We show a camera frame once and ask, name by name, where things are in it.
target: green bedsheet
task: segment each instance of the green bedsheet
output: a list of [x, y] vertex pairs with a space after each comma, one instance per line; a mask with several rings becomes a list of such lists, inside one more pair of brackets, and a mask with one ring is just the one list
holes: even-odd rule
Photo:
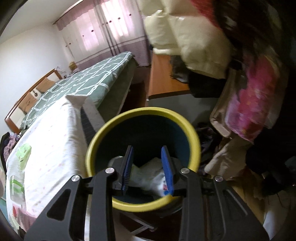
[[98, 111], [105, 122], [117, 116], [121, 111], [137, 65], [137, 61], [132, 58], [98, 107]]
[[89, 95], [95, 105], [99, 107], [132, 57], [131, 52], [120, 53], [98, 62], [69, 78], [60, 80], [45, 92], [28, 112], [22, 121], [21, 129], [30, 127], [44, 111], [65, 95]]

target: cream puffer jacket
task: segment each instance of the cream puffer jacket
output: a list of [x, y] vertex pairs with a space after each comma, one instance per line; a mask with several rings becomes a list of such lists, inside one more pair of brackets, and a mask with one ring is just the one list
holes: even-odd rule
[[190, 0], [138, 0], [155, 54], [180, 55], [188, 69], [225, 78], [231, 44]]

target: white wall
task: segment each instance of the white wall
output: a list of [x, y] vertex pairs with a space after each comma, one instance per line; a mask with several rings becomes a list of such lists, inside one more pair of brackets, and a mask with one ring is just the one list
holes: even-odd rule
[[56, 26], [42, 25], [0, 44], [0, 137], [10, 131], [4, 118], [42, 76], [60, 65], [69, 72]]

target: pink floral fabric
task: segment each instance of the pink floral fabric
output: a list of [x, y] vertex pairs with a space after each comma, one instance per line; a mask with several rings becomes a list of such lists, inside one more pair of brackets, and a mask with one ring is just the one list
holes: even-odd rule
[[246, 76], [247, 87], [232, 96], [225, 122], [234, 133], [252, 142], [264, 127], [278, 78], [264, 55], [247, 67]]

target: metal screw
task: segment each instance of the metal screw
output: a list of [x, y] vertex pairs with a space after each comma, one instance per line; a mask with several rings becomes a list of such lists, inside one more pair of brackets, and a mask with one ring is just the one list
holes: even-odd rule
[[183, 174], [188, 174], [190, 171], [189, 171], [188, 168], [184, 167], [184, 168], [181, 169], [181, 172], [182, 172]]
[[115, 171], [115, 170], [114, 170], [113, 167], [108, 167], [108, 168], [105, 170], [105, 172], [108, 173], [108, 174], [113, 173], [114, 171]]
[[215, 181], [220, 183], [220, 182], [223, 181], [223, 177], [221, 177], [221, 176], [215, 176]]
[[71, 177], [71, 180], [73, 182], [77, 182], [79, 179], [80, 179], [80, 177], [78, 175], [74, 175], [74, 176]]

